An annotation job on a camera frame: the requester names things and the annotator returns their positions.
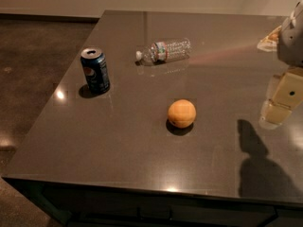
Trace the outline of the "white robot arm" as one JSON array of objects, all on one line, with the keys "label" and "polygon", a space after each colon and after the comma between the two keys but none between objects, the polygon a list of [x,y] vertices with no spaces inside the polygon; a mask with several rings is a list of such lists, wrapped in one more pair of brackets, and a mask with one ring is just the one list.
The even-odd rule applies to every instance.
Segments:
[{"label": "white robot arm", "polygon": [[277,58],[288,65],[282,75],[271,78],[260,111],[259,124],[274,130],[303,102],[303,1],[258,43],[257,49],[276,52]]}]

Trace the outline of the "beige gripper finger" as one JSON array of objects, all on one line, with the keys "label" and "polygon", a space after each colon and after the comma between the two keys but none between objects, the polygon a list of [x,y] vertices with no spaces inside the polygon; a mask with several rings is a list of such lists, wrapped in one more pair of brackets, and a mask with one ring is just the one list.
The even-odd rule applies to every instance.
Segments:
[{"label": "beige gripper finger", "polygon": [[265,100],[262,104],[259,118],[259,125],[265,130],[275,130],[290,115],[291,111],[287,108],[275,105],[271,100]]}]

